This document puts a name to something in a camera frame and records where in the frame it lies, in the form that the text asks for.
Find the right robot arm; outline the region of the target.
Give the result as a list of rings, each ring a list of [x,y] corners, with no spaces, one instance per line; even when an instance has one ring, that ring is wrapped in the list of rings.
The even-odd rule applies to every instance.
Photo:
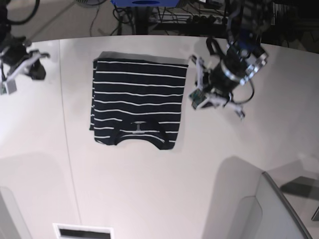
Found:
[[[41,64],[41,58],[50,58],[47,52],[38,49],[27,51],[32,42],[25,36],[16,37],[11,34],[13,25],[28,23],[37,13],[40,1],[36,1],[31,14],[24,20],[8,18],[8,0],[0,2],[0,94],[10,95],[17,91],[15,78],[25,75],[32,80],[43,81],[46,70]]]

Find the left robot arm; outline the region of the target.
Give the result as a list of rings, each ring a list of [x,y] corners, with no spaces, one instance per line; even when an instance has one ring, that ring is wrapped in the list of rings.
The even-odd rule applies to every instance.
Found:
[[[209,36],[206,47],[210,56],[218,57],[218,64],[208,68],[201,57],[190,57],[196,66],[196,79],[189,99],[195,110],[228,107],[243,119],[243,106],[255,95],[252,79],[269,57],[261,46],[261,37],[271,25],[273,2],[227,0],[225,4],[227,51],[223,52],[217,40]]]

